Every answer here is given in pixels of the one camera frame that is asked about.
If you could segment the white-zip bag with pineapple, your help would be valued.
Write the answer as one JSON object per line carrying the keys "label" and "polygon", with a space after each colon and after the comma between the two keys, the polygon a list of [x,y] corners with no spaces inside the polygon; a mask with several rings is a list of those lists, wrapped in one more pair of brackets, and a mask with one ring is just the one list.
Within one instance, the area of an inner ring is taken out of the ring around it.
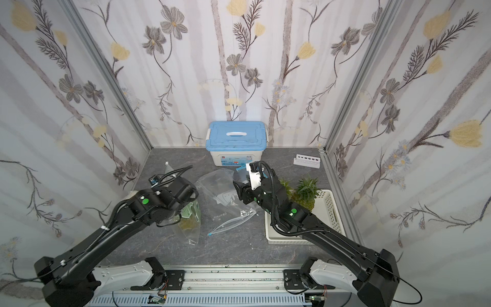
{"label": "white-zip bag with pineapple", "polygon": [[228,232],[248,222],[258,213],[255,204],[239,200],[233,186],[235,170],[220,168],[200,177],[196,182],[199,197],[204,201],[209,236]]}

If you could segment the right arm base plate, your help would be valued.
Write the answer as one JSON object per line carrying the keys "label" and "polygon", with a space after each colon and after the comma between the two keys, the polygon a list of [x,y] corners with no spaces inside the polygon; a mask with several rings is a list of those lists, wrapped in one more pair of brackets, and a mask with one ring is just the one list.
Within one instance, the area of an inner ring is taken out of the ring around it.
{"label": "right arm base plate", "polygon": [[322,292],[325,290],[334,290],[334,286],[316,284],[314,281],[308,281],[307,277],[301,275],[299,269],[283,270],[284,289],[293,293],[298,292]]}

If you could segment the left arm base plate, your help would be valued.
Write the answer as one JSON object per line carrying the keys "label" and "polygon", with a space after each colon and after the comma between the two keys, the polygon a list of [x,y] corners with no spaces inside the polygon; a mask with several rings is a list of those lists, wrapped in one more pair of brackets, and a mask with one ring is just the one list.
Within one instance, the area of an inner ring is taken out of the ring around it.
{"label": "left arm base plate", "polygon": [[143,286],[133,286],[130,290],[157,290],[166,286],[166,290],[181,290],[185,270],[163,270],[153,273],[150,281]]}

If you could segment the blue-zip clear plastic bag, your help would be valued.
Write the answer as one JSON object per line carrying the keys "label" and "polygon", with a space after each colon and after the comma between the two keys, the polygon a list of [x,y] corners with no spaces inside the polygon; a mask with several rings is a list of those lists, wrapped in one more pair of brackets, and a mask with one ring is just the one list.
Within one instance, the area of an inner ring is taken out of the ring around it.
{"label": "blue-zip clear plastic bag", "polygon": [[247,165],[237,168],[233,173],[233,183],[248,184],[250,183],[250,175]]}

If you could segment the yellow toy pineapple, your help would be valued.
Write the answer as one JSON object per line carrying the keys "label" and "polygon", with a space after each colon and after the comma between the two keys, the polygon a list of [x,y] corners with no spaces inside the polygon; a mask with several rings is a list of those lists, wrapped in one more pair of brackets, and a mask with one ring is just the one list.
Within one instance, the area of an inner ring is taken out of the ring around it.
{"label": "yellow toy pineapple", "polygon": [[311,177],[301,178],[292,195],[293,201],[308,209],[308,211],[312,211],[315,207],[315,200],[320,190],[317,184],[318,179]]}
{"label": "yellow toy pineapple", "polygon": [[291,199],[295,193],[295,188],[291,185],[291,182],[286,179],[280,179],[280,183],[285,188],[287,197]]}

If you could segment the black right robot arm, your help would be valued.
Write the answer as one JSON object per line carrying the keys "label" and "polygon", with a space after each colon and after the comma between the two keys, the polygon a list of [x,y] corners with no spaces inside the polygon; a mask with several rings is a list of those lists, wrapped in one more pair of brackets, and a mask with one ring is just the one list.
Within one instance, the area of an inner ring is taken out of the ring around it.
{"label": "black right robot arm", "polygon": [[347,290],[366,306],[391,306],[400,277],[395,256],[360,245],[291,201],[278,180],[253,189],[250,183],[233,182],[239,200],[255,203],[271,216],[271,226],[285,237],[301,237],[330,254],[354,277]]}

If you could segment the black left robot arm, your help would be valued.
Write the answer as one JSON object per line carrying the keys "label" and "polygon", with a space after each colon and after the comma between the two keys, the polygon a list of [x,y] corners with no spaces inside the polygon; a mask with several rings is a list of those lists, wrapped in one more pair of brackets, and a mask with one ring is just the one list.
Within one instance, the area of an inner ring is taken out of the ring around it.
{"label": "black left robot arm", "polygon": [[100,286],[92,271],[104,258],[147,226],[174,217],[197,197],[194,184],[177,177],[167,186],[143,189],[121,201],[108,221],[81,243],[35,263],[45,301],[50,306],[88,303]]}

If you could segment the green-zip bag with pineapple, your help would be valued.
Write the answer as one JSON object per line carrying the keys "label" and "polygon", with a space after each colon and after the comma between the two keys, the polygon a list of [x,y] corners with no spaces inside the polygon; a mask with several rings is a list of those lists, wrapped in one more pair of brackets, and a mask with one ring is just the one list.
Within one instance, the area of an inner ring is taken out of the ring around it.
{"label": "green-zip bag with pineapple", "polygon": [[[171,173],[175,171],[170,162],[165,162],[164,174]],[[169,175],[165,181],[169,181],[171,179],[183,176],[187,171],[177,171],[174,174]],[[194,202],[190,202],[187,206],[185,206],[181,211],[180,222],[171,226],[177,238],[183,244],[188,244],[191,246],[195,246],[199,243],[199,235],[202,221],[202,214],[199,208],[199,203],[197,200]]]}

